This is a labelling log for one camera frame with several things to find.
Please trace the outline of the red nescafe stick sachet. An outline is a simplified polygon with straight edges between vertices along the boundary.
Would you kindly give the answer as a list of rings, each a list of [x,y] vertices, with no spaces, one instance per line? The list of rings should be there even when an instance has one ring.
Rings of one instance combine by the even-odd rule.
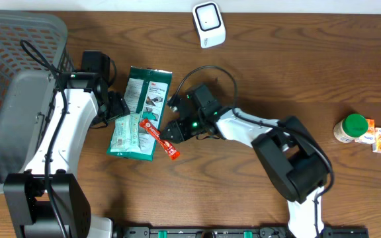
[[[167,140],[161,139],[160,131],[147,119],[144,118],[140,123],[140,127],[143,128],[148,134],[150,134],[158,144],[162,146],[166,154],[170,157],[171,160],[175,160],[180,156],[180,152],[175,149],[175,147],[168,142]]]

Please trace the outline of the light green wipes packet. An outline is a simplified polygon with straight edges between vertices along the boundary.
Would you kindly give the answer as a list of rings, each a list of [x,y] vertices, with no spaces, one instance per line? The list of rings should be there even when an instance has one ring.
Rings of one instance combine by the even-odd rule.
[[[127,116],[116,119],[110,152],[141,152],[138,132],[140,118],[141,114],[131,112]]]

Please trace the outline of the green lid white jar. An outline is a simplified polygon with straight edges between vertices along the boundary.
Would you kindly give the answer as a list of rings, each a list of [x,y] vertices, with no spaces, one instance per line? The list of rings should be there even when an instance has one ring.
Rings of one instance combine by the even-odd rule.
[[[368,130],[366,118],[360,114],[350,114],[333,128],[333,135],[342,143],[350,143]]]

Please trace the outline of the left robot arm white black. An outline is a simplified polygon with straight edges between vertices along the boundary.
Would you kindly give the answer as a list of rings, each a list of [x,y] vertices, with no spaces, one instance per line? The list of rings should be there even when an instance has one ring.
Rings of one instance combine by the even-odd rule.
[[[120,237],[110,218],[94,216],[76,176],[92,121],[109,112],[107,75],[65,72],[44,138],[23,173],[3,192],[17,237]]]

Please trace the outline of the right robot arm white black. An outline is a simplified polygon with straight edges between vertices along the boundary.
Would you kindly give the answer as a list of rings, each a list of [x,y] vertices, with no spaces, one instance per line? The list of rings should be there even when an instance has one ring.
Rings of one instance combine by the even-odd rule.
[[[250,147],[288,202],[291,234],[322,236],[321,196],[333,184],[332,168],[299,119],[268,120],[224,106],[204,84],[190,88],[185,97],[173,95],[167,106],[179,117],[167,123],[162,139],[182,143],[206,134]]]

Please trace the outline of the white barcode scanner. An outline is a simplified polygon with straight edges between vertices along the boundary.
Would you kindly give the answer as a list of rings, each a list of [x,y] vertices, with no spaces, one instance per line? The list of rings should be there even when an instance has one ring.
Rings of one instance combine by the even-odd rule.
[[[226,28],[217,3],[207,1],[195,5],[192,16],[201,48],[211,48],[225,42]]]

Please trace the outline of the grey plastic mesh basket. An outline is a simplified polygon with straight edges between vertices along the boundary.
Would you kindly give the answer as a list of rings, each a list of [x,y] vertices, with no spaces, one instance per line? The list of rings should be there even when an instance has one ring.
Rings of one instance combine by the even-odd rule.
[[[67,71],[74,68],[67,35],[64,21],[54,15],[0,10],[0,194],[7,175],[23,172],[34,157],[54,109],[54,78],[20,41]]]

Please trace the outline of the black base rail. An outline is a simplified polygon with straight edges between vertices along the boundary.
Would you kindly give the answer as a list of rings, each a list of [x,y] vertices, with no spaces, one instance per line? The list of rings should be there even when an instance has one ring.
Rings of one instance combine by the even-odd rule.
[[[369,238],[367,228],[325,227],[319,235],[323,238]],[[287,227],[250,228],[115,228],[115,238],[291,238],[294,235]]]

